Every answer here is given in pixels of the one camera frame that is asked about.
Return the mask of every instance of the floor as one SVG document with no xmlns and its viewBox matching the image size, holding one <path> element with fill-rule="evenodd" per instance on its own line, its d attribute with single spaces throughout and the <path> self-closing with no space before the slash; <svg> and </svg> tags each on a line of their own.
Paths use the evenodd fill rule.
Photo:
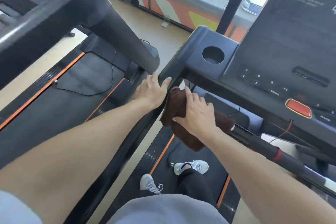
<svg viewBox="0 0 336 224">
<path fill-rule="evenodd" d="M 110 0 L 115 10 L 127 22 L 136 35 L 143 40 L 149 41 L 151 45 L 156 47 L 160 55 L 160 66 L 158 72 L 161 72 L 165 65 L 170 61 L 180 46 L 187 40 L 190 33 L 173 25 L 164 28 L 161 26 L 162 20 L 145 13 L 137 8 L 132 7 L 128 3 L 120 0 Z M 44 56 L 37 60 L 33 65 L 26 69 L 21 75 L 0 91 L 0 110 L 10 103 L 15 97 L 23 92 L 30 84 L 49 70 L 55 63 L 61 60 L 70 50 L 86 38 L 86 35 L 78 30 L 74 30 L 75 37 L 62 39 Z M 88 221 L 88 224 L 98 224 L 103 217 L 105 211 L 112 203 L 113 199 L 122 188 L 137 163 L 161 129 L 162 124 L 157 120 L 148 134 L 137 148 L 131 159 L 125 165 L 121 174 L 112 185 L 103 201 L 100 203 L 94 214 Z M 291 144 L 283 142 L 269 136 L 264 136 L 265 140 L 272 141 L 272 144 L 279 146 L 283 151 L 295 154 L 294 147 Z M 233 220 L 233 224 L 259 223 L 253 216 L 245 203 L 241 200 Z"/>
</svg>

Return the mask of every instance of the white sneaker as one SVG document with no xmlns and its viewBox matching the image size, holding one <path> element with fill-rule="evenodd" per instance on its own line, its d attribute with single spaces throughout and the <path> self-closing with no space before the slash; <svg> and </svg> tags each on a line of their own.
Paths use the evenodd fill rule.
<svg viewBox="0 0 336 224">
<path fill-rule="evenodd" d="M 174 173 L 176 175 L 180 175 L 181 167 L 184 164 L 189 164 L 192 169 L 196 170 L 197 172 L 199 172 L 201 174 L 204 174 L 209 169 L 208 163 L 203 161 L 203 160 L 194 160 L 193 162 L 176 163 L 174 165 Z"/>
<path fill-rule="evenodd" d="M 163 185 L 160 183 L 159 187 L 157 188 L 153 177 L 150 174 L 145 174 L 141 177 L 140 180 L 140 190 L 149 190 L 157 195 L 161 195 L 161 191 L 163 190 Z"/>
</svg>

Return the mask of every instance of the forearm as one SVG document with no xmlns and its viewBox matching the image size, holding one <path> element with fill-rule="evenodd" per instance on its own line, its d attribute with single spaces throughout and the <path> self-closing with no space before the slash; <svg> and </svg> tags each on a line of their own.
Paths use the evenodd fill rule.
<svg viewBox="0 0 336 224">
<path fill-rule="evenodd" d="M 334 223 L 336 211 L 275 163 L 216 128 L 206 145 L 262 223 Z"/>
<path fill-rule="evenodd" d="M 148 111 L 134 100 L 45 141 L 0 171 L 0 189 L 17 195 L 45 223 L 62 223 Z M 54 216 L 45 216 L 48 209 Z"/>
</svg>

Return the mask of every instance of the brown towel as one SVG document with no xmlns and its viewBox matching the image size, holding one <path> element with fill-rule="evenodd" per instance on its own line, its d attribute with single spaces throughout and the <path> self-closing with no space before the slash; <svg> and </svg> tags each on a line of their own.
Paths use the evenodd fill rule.
<svg viewBox="0 0 336 224">
<path fill-rule="evenodd" d="M 177 136 L 186 146 L 194 151 L 199 151 L 204 147 L 204 144 L 195 136 L 191 135 L 179 123 L 173 121 L 174 117 L 186 116 L 187 98 L 185 90 L 180 88 L 173 88 L 167 98 L 166 106 L 163 111 L 161 122 L 165 127 L 171 126 L 174 135 Z M 235 124 L 235 121 L 226 117 L 220 112 L 215 110 L 216 126 L 219 127 L 224 133 L 227 133 Z"/>
</svg>

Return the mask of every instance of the red stop button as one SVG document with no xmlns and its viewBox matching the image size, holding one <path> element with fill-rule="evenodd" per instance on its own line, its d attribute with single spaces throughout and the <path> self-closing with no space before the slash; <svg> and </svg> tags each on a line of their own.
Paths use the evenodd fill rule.
<svg viewBox="0 0 336 224">
<path fill-rule="evenodd" d="M 306 118 L 311 118 L 312 117 L 311 109 L 308 106 L 306 106 L 306 105 L 304 105 L 304 104 L 302 104 L 302 103 L 300 103 L 300 102 L 298 102 L 294 99 L 288 99 L 287 102 L 286 102 L 286 107 L 288 107 L 292 111 L 294 111 L 297 114 L 302 115 Z"/>
</svg>

